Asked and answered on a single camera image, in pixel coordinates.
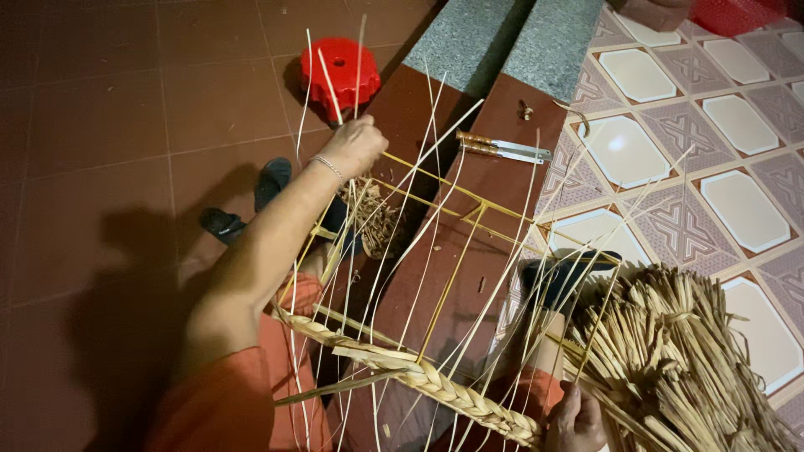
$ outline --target knife handle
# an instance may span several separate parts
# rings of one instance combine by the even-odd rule
[[[458,140],[465,140],[468,142],[483,143],[484,145],[488,146],[494,144],[491,138],[481,137],[480,135],[468,134],[467,132],[461,132],[460,130],[458,130],[458,132],[455,134],[455,138]]]
[[[461,145],[463,146],[463,150],[465,150],[466,152],[473,152],[475,154],[483,154],[483,155],[490,155],[491,157],[498,157],[496,147],[486,146],[475,142],[463,142]]]

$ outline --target silver bracelet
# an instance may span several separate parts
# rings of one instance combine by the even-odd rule
[[[321,162],[321,163],[323,163],[323,164],[327,165],[327,166],[328,166],[328,167],[329,167],[329,168],[332,170],[332,172],[334,172],[334,173],[335,173],[335,175],[336,175],[336,176],[338,176],[338,180],[340,180],[340,181],[341,181],[341,185],[343,185],[343,175],[341,175],[341,172],[340,172],[340,171],[338,171],[338,168],[336,168],[336,167],[335,167],[335,165],[333,165],[332,163],[330,163],[330,161],[329,161],[329,160],[327,160],[326,158],[323,158],[323,157],[322,157],[320,154],[316,154],[316,155],[314,155],[314,156],[313,156],[313,157],[312,157],[310,160],[311,160],[311,161],[312,161],[312,160],[318,160],[319,162]]]

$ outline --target white octagonal tile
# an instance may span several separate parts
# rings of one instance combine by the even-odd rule
[[[675,85],[653,58],[639,49],[601,53],[601,66],[623,94],[637,102],[675,96]]]
[[[581,243],[593,240],[591,245],[593,248],[620,253],[625,262],[633,265],[650,265],[650,259],[637,241],[637,237],[628,225],[622,224],[621,216],[608,209],[599,208],[558,220],[552,225],[552,229]],[[551,234],[549,245],[559,257],[564,257],[572,250],[580,248],[576,242],[557,234]],[[613,271],[595,272],[595,274],[611,275]]]
[[[617,13],[614,13],[614,17],[620,21],[622,26],[628,30],[634,39],[645,44],[646,46],[659,47],[681,44],[681,35],[675,31],[654,31],[649,27],[645,27],[641,23],[636,23],[635,21]]]
[[[732,170],[701,180],[701,194],[737,243],[761,253],[790,239],[790,226],[750,176]]]
[[[785,33],[781,38],[785,40],[788,47],[798,53],[798,56],[804,60],[804,31]]]
[[[797,81],[796,83],[790,86],[795,92],[796,96],[801,99],[801,102],[804,104],[804,81]]]
[[[754,155],[779,147],[779,138],[742,97],[704,99],[703,110],[737,150]]]
[[[771,394],[804,372],[804,352],[755,282],[737,277],[723,284],[726,311],[750,321],[732,320],[729,326],[748,340],[751,370],[765,379],[765,394]],[[745,353],[745,340],[734,339]]]
[[[589,136],[581,124],[578,135],[605,177],[622,188],[633,188],[670,175],[670,163],[645,130],[626,116],[589,122]]]
[[[770,72],[745,50],[742,44],[731,39],[717,39],[703,43],[703,49],[717,61],[728,76],[742,83],[770,80]]]

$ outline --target knife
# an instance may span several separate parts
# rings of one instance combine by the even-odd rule
[[[513,158],[523,162],[542,164],[552,160],[552,152],[545,149],[525,146],[503,140],[493,140],[479,135],[468,134],[458,130],[455,138],[461,140],[461,146],[467,152],[490,155],[492,157]]]

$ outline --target gray granite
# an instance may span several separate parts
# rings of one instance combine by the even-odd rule
[[[568,105],[602,0],[539,0],[503,72]]]
[[[447,71],[446,84],[485,97],[533,5],[534,0],[450,0],[404,63],[424,72],[426,58],[431,77],[440,79]]]

